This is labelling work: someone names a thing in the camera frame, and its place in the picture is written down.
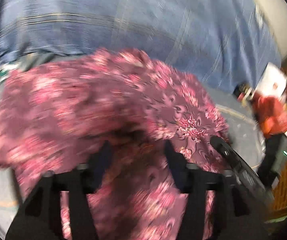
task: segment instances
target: gray bed sheet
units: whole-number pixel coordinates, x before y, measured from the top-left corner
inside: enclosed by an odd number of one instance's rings
[[[52,58],[52,61],[62,60],[63,57]],[[39,65],[40,56],[37,54],[21,58],[23,65],[32,63]],[[255,170],[262,160],[262,147],[260,132],[256,122],[253,120],[253,113],[249,107],[244,108],[233,95],[205,86],[222,116],[227,120],[229,137],[233,148],[245,161]],[[0,83],[0,94],[3,85]],[[17,209],[17,195],[13,184],[13,174],[10,169],[0,169],[0,237],[5,239],[5,234],[13,220]]]

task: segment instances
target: floral print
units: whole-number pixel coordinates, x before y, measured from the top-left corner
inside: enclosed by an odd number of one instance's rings
[[[227,128],[195,76],[137,49],[100,49],[10,73],[0,101],[0,167],[15,169],[27,196],[44,172],[69,171],[109,140],[112,165],[87,196],[100,240],[174,240],[187,195],[174,186],[163,140],[187,161],[218,172],[225,164],[209,139],[226,139]],[[63,233],[70,239],[67,199],[62,192]],[[209,192],[205,239],[212,205]]]

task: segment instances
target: blue fabric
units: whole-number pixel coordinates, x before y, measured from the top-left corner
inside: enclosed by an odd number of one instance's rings
[[[136,47],[232,93],[281,59],[253,0],[0,0],[0,64]]]

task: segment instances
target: pink floral cloth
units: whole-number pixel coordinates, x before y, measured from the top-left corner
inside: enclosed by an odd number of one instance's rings
[[[27,196],[45,171],[69,171],[109,140],[112,166],[88,195],[99,238],[171,240],[187,196],[173,184],[163,139],[189,162],[218,172],[225,164],[209,139],[226,139],[227,128],[195,76],[143,51],[101,49],[11,72],[0,101],[0,166],[15,169]],[[62,193],[61,216],[70,239],[68,197]],[[207,194],[204,239],[212,232],[213,197]]]

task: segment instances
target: orange object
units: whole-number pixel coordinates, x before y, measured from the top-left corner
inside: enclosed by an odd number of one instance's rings
[[[266,138],[272,134],[287,131],[287,111],[278,98],[263,97],[261,94],[255,93],[252,106],[258,115],[260,128]]]

